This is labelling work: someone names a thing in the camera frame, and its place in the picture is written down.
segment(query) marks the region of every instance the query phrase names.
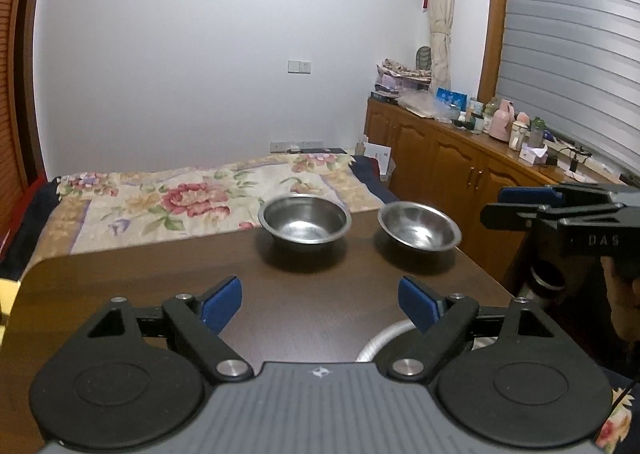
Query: metal bowl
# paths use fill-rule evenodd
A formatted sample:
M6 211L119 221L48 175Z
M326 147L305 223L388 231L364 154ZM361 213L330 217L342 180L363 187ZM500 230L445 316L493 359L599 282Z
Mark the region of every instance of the metal bowl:
M258 219L277 241L304 251L340 239L351 227L351 214L345 208L311 194L269 200L260 207Z
M378 211L380 226L393 239L415 250L444 252L457 247L462 232L449 216L414 203L395 201Z

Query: gray blind slat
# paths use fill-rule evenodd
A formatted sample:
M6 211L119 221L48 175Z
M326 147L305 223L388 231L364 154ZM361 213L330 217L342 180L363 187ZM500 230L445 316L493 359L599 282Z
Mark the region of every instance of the gray blind slat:
M640 0L507 0L497 91L640 173Z

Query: bed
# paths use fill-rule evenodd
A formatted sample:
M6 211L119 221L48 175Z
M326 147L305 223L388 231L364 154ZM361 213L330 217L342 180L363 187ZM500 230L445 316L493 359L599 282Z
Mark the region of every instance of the bed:
M24 277L48 257L253 228L262 203L292 192L326 197L352 213L396 199L369 158L337 153L269 155L216 169L73 174L36 194L0 277Z

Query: blue pad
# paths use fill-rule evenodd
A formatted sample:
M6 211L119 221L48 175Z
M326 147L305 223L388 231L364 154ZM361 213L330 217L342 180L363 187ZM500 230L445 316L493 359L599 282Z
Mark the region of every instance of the blue pad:
M499 203L525 203L528 205L564 205L562 193L552 187L504 187L498 194Z
M406 277L398 284L398 306L411 319L420 333L426 332L440 319L436 301Z
M240 279L232 278L224 287L220 288L212 297L202 303L200 320L216 335L218 335L242 304L242 285Z

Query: cabinet door handle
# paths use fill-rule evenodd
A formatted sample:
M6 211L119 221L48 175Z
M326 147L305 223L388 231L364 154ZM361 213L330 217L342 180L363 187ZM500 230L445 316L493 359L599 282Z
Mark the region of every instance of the cabinet door handle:
M474 174L474 171L476 170L475 167L472 167L471 169L469 169L469 176L466 177L466 186L469 187L471 185L471 175Z
M478 190L478 185L480 184L481 176L482 176L482 171L478 171L478 176L476 176L476 190Z

